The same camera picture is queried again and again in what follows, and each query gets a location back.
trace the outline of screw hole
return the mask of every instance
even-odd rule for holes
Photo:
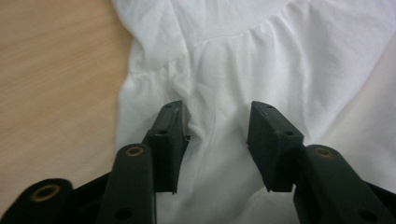
[[[132,216],[132,212],[129,209],[126,208],[121,208],[119,211],[116,213],[116,219],[117,220],[125,220],[129,217]]]
[[[142,154],[145,150],[142,147],[130,147],[126,149],[125,154],[127,156],[138,156]]]
[[[376,215],[374,215],[372,212],[370,212],[366,209],[360,209],[358,211],[358,214],[361,218],[363,218],[366,221],[373,222],[373,223],[378,221]]]
[[[288,136],[292,136],[292,135],[293,135],[293,132],[291,132],[291,131],[285,131],[284,134],[285,134],[285,135],[288,135]]]
[[[166,131],[166,130],[160,130],[158,133],[159,133],[159,134],[167,134],[168,131]]]
[[[37,189],[30,199],[35,203],[44,202],[59,193],[61,187],[59,185],[50,184]]]
[[[325,148],[318,147],[318,148],[315,148],[315,151],[322,157],[331,157],[332,156],[332,153],[328,149],[325,149]]]

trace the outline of black plastic part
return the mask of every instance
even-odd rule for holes
[[[70,223],[95,223],[109,176],[110,173],[102,175],[73,190],[70,201],[74,211]]]
[[[181,161],[190,137],[183,134],[183,103],[164,105],[143,144],[152,149],[156,192],[177,192]]]
[[[67,223],[72,185],[64,179],[46,179],[26,189],[4,214],[1,224]]]
[[[392,213],[392,215],[396,217],[396,194],[385,189],[381,189],[374,184],[367,183],[367,185],[373,191],[376,197],[378,197],[378,199],[382,202],[382,204],[384,204]]]
[[[319,223],[321,209],[315,197],[315,194],[312,191],[306,189],[300,190],[299,188],[297,188],[294,191],[293,201],[300,223]]]
[[[321,208],[319,223],[395,223],[390,211],[336,150],[307,147],[302,168]]]
[[[155,193],[150,147],[123,147],[107,182],[96,223],[153,224]]]
[[[268,191],[292,190],[304,136],[273,106],[252,102],[247,144]]]

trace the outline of white fabric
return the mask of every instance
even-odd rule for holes
[[[141,142],[164,104],[183,100],[189,113],[178,191],[157,194],[158,223],[298,223],[292,193],[266,192],[248,153],[253,100],[396,192],[394,1],[114,5],[134,35],[117,147]]]

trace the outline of white cloth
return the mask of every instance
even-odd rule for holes
[[[158,223],[298,223],[292,193],[266,192],[248,152],[253,100],[396,192],[394,1],[114,5],[134,35],[117,147],[141,142],[162,105],[182,100],[189,113],[178,191],[157,194]],[[385,49],[393,58],[378,63]]]

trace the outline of wooden surface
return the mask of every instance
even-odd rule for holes
[[[37,181],[111,169],[131,40],[110,1],[0,1],[0,216]]]

